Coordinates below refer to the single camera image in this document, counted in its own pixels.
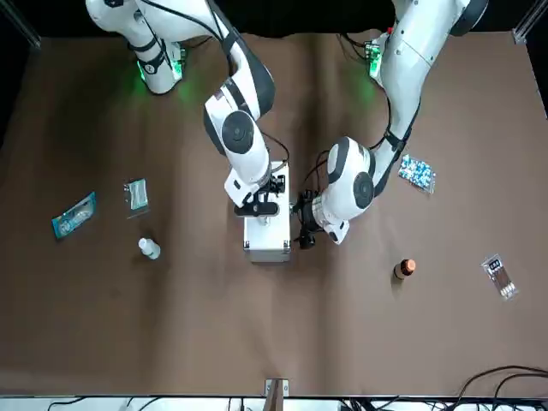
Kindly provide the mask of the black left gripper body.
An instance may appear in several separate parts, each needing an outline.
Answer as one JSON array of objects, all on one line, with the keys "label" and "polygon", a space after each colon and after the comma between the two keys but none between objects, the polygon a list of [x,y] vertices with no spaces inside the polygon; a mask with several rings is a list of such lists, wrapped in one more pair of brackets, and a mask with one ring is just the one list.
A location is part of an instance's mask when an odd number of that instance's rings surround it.
[{"label": "black left gripper body", "polygon": [[318,224],[313,216],[313,202],[305,200],[301,205],[301,229],[313,233],[318,230]]}]

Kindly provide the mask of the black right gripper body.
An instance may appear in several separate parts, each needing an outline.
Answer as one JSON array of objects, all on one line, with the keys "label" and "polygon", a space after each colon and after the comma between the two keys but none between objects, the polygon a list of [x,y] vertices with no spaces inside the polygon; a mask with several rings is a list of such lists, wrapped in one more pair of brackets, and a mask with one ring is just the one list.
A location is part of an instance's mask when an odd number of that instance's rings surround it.
[{"label": "black right gripper body", "polygon": [[269,194],[275,193],[276,191],[277,184],[275,182],[267,182],[264,186],[259,188],[255,194],[253,194],[252,198],[247,200],[247,203],[250,205],[255,205],[267,202]]}]

